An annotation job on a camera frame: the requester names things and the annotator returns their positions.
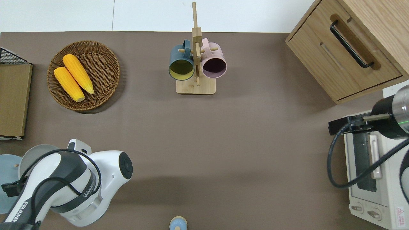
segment toaster oven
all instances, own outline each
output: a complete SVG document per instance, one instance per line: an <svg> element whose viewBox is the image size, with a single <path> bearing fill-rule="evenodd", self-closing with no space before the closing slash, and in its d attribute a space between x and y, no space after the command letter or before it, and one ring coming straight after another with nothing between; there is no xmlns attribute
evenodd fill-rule
<svg viewBox="0 0 409 230"><path fill-rule="evenodd" d="M402 140L389 139L372 131L344 134L344 142L350 181ZM409 229L409 205L399 182L400 165L408 149L409 146L403 148L371 175L349 187L349 208L353 215L386 229Z"/></svg>

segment yellow corn cob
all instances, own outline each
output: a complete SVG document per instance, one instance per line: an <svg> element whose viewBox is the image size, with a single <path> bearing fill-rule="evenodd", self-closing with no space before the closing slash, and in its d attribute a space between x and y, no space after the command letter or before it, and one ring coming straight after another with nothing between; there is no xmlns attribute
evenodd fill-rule
<svg viewBox="0 0 409 230"><path fill-rule="evenodd" d="M82 92L70 72L67 70L67 68L58 67L54 69L54 76L74 101L80 102L85 99L84 93Z"/></svg>
<svg viewBox="0 0 409 230"><path fill-rule="evenodd" d="M63 62L78 84L88 93L94 94L91 79L78 58L72 54L67 54L63 57Z"/></svg>

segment white wall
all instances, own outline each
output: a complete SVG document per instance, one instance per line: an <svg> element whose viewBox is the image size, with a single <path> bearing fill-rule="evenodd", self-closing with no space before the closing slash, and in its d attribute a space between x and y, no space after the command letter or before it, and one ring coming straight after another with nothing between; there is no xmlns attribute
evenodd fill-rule
<svg viewBox="0 0 409 230"><path fill-rule="evenodd" d="M196 0L204 32L290 32L314 0ZM183 0L0 0L0 32L190 31Z"/></svg>

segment wicker basket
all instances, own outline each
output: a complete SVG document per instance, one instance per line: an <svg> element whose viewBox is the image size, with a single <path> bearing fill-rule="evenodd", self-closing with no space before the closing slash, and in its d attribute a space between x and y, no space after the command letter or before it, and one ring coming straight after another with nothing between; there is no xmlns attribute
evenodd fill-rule
<svg viewBox="0 0 409 230"><path fill-rule="evenodd" d="M64 66L63 57L75 55L91 79L94 94L83 90L85 99L75 102L61 87L54 76L54 69ZM96 41L78 41L69 44L52 59L47 71L47 85L52 97L65 108L75 111L94 109L106 102L119 82L119 63L115 54Z"/></svg>

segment wire rack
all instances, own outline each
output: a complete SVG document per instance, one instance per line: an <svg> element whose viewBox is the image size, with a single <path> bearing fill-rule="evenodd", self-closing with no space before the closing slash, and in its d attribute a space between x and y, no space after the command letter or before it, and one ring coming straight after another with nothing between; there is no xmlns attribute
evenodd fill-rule
<svg viewBox="0 0 409 230"><path fill-rule="evenodd" d="M0 48L0 64L29 64L29 62L4 48Z"/></svg>

